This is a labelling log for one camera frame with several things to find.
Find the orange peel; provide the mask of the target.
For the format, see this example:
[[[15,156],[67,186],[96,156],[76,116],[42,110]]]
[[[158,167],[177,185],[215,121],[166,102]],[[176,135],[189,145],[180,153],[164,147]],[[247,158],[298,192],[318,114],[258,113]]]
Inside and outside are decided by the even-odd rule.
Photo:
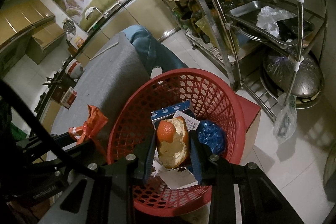
[[[179,167],[187,159],[189,132],[183,117],[161,120],[157,140],[158,158],[165,168]]]

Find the blue small box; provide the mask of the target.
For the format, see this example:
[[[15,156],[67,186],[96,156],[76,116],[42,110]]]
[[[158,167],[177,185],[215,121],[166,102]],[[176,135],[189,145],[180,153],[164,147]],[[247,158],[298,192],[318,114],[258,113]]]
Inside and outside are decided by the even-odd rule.
[[[151,122],[156,130],[159,122],[164,119],[176,118],[179,115],[175,115],[177,111],[188,115],[191,118],[195,118],[193,106],[190,100],[179,102],[175,105],[161,108],[151,112]]]

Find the red plastic wrapper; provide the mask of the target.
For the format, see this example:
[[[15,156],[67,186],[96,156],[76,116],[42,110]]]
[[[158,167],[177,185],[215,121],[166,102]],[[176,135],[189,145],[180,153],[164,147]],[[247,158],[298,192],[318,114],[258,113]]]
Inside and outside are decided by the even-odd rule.
[[[94,143],[96,149],[103,156],[106,156],[105,149],[98,141],[97,135],[108,123],[108,118],[101,112],[98,107],[92,105],[87,105],[87,107],[88,118],[86,119],[86,121],[83,123],[82,126],[69,128],[68,133],[77,145],[83,144],[86,141],[91,140]]]

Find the orange white medicine box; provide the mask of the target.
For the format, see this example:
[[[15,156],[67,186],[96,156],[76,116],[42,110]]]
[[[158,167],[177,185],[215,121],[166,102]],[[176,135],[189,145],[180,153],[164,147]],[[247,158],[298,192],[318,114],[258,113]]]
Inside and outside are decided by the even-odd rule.
[[[77,97],[77,92],[72,88],[69,87],[68,90],[64,93],[64,96],[61,98],[60,104],[69,109]]]

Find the long white box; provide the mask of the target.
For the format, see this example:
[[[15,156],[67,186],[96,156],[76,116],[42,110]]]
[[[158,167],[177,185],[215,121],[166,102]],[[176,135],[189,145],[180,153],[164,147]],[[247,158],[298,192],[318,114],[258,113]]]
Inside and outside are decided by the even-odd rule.
[[[152,167],[151,177],[160,178],[171,190],[186,189],[198,185],[194,175],[185,166],[175,169],[165,168],[158,158],[157,150],[154,153]]]

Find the red plastic trash basket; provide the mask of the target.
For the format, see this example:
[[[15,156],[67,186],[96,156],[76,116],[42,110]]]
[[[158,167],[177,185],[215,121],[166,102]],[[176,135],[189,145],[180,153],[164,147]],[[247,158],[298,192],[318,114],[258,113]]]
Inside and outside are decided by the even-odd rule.
[[[127,101],[108,143],[108,163],[133,153],[145,141],[154,145],[164,170],[190,161],[189,133],[201,121],[223,131],[219,155],[240,162],[245,145],[242,107],[231,88],[218,76],[194,68],[175,69],[142,85]],[[134,207],[146,214],[173,217],[195,211],[211,199],[211,187],[172,188],[150,175],[133,189]]]

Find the upper kitchen cabinets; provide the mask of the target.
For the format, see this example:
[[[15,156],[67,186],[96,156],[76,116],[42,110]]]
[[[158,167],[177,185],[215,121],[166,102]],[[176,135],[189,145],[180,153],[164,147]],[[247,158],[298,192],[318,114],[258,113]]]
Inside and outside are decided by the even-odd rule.
[[[1,7],[1,71],[28,54],[39,64],[65,38],[55,15],[41,0],[18,0]]]

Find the blue crumpled bag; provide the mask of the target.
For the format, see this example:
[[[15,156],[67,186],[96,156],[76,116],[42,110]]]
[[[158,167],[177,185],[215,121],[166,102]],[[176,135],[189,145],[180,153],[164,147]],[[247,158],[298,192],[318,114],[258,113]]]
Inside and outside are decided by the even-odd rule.
[[[220,155],[226,150],[226,133],[216,123],[200,121],[197,133],[199,142],[208,145],[213,154]]]

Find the grey table cloth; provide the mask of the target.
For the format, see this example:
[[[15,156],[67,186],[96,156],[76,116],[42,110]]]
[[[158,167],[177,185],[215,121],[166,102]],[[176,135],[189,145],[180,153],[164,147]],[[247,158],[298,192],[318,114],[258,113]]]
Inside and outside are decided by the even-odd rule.
[[[98,52],[119,42],[119,45],[90,61],[78,80],[77,97],[69,109],[61,108],[51,132],[66,133],[69,128],[81,126],[88,118],[88,107],[98,107],[108,123],[97,135],[106,148],[112,128],[128,99],[150,80],[152,70],[163,72],[185,68],[171,50],[159,43],[144,26],[132,25],[108,40]]]

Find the black chopstick holder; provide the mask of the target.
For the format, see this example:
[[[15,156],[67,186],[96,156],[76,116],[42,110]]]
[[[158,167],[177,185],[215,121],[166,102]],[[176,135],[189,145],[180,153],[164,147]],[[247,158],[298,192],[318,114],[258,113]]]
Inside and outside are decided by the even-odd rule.
[[[63,76],[61,79],[47,77],[46,81],[43,83],[43,86],[54,88],[54,91],[68,90],[69,87],[74,88],[75,85],[76,81],[67,75]]]

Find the stacked red white bowls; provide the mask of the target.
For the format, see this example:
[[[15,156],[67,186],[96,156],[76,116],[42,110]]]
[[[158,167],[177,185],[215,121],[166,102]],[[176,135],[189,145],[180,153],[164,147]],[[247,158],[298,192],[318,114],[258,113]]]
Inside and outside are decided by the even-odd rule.
[[[84,68],[82,64],[76,59],[73,59],[65,69],[65,74],[67,74],[73,80],[79,79],[83,73]]]

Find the long white stick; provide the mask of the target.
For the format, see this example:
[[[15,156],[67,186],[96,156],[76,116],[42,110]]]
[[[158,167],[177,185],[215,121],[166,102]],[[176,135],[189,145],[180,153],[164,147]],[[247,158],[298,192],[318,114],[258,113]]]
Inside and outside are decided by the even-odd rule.
[[[119,42],[116,42],[116,43],[114,43],[114,44],[108,46],[106,49],[100,51],[99,53],[96,53],[96,54],[90,59],[90,61],[92,61],[92,60],[94,60],[95,58],[101,56],[103,53],[105,53],[106,51],[108,51],[108,50],[114,48],[114,47],[117,46],[117,45],[119,45]]]

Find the metal storage rack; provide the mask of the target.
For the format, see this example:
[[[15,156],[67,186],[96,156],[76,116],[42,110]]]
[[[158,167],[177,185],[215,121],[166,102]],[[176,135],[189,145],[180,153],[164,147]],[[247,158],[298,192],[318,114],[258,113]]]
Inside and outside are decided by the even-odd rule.
[[[179,3],[183,0],[165,0]],[[325,85],[321,57],[313,54],[324,42],[327,7],[309,10],[308,0],[192,0],[201,11],[198,26],[217,47],[232,89],[242,88],[275,121],[284,92],[296,97],[298,109],[308,109],[321,99]],[[262,7],[287,10],[295,18],[280,20],[280,38],[258,28]]]

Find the white plastic bag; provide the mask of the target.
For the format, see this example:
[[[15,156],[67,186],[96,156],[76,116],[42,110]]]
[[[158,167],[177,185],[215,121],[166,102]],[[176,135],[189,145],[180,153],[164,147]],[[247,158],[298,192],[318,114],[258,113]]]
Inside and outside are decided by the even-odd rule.
[[[261,8],[257,15],[256,26],[279,39],[280,27],[277,22],[280,20],[295,18],[296,16],[297,15],[287,10],[265,6]]]

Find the metal strainer on wall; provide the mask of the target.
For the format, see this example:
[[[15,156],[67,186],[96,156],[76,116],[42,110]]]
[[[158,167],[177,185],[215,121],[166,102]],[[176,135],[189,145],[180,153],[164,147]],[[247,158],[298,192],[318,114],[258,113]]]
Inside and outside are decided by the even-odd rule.
[[[72,34],[72,35],[76,35],[76,26],[74,24],[74,22],[70,19],[64,19],[63,22],[63,30],[67,33],[67,34]]]

